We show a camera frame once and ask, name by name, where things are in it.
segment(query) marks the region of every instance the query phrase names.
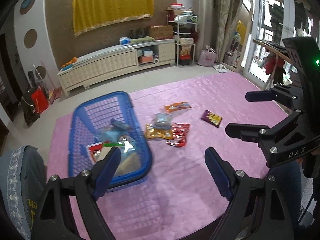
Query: red and white package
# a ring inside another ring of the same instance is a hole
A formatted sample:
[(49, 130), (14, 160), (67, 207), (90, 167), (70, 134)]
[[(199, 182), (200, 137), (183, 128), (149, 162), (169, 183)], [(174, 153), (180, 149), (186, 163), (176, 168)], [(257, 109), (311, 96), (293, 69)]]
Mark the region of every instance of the red and white package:
[(187, 144), (187, 134), (189, 132), (189, 123), (172, 124), (172, 139), (167, 140), (170, 146), (183, 147)]
[(93, 162), (97, 162), (103, 143), (94, 143), (87, 145), (87, 153), (92, 158)]

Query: yellow cloth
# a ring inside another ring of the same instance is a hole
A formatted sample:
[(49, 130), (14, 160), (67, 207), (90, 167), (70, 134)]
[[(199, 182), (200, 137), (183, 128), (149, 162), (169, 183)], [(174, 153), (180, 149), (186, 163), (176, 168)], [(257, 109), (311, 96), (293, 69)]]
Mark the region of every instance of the yellow cloth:
[(153, 0), (73, 0), (73, 30), (81, 33), (153, 16)]
[(243, 45), (244, 36), (245, 36), (245, 32), (247, 31), (247, 28), (244, 26), (244, 24), (241, 21), (238, 21), (236, 31), (240, 34), (240, 37), (241, 37), (240, 43), (241, 45)]

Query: black cable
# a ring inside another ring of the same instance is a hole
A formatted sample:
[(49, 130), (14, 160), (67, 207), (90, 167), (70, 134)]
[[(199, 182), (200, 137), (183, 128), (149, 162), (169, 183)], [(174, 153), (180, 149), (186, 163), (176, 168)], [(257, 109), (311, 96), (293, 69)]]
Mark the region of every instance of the black cable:
[(313, 193), (312, 193), (311, 198), (310, 198), (310, 200), (309, 200), (309, 202), (308, 202), (308, 205), (306, 206), (306, 209), (304, 210), (303, 214), (301, 215), (300, 219), (298, 220), (298, 224), (300, 224), (301, 220), (303, 219), (303, 217), (304, 217), (305, 214), (307, 213), (308, 208), (309, 208), (310, 205), (311, 205), (312, 199), (313, 199)]

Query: pink shopping bag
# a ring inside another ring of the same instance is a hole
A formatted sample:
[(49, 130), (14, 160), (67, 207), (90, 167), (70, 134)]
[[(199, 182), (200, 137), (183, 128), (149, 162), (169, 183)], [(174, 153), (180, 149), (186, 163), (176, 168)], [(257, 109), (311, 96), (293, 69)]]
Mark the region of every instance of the pink shopping bag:
[(215, 60), (217, 59), (217, 54), (209, 46), (205, 46), (205, 50), (202, 50), (198, 64), (201, 66), (212, 67)]

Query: wooden table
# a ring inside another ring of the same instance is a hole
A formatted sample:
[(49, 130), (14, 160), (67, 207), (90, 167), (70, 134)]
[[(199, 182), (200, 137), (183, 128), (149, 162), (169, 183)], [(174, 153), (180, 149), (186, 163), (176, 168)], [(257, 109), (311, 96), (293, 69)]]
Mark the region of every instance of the wooden table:
[(270, 47), (269, 45), (267, 45), (267, 44), (265, 44), (265, 43), (263, 43), (263, 42), (261, 42), (261, 41), (257, 41), (257, 40), (252, 40), (252, 41), (253, 41), (253, 43), (258, 44), (258, 45), (260, 45), (260, 46), (262, 46), (262, 47), (265, 47), (265, 48), (268, 49), (270, 52), (273, 52), (273, 53), (276, 54), (276, 64), (275, 64), (275, 66), (274, 66), (274, 68), (273, 68), (273, 71), (272, 71), (271, 75), (269, 76), (266, 84), (265, 84), (264, 87), (263, 87), (263, 90), (266, 90), (267, 87), (268, 87), (268, 85), (269, 85), (269, 84), (271, 83), (271, 81), (273, 80), (273, 77), (275, 76), (276, 65), (278, 64), (278, 59), (279, 59), (279, 57), (281, 57), (282, 59), (284, 59), (286, 62), (288, 62), (288, 63), (290, 63), (290, 64), (292, 64), (292, 62), (291, 62), (291, 59), (290, 59), (290, 58), (288, 58), (287, 56), (285, 56), (284, 54), (282, 54), (281, 52), (279, 52), (277, 49), (275, 49), (275, 48), (273, 48), (273, 47)]

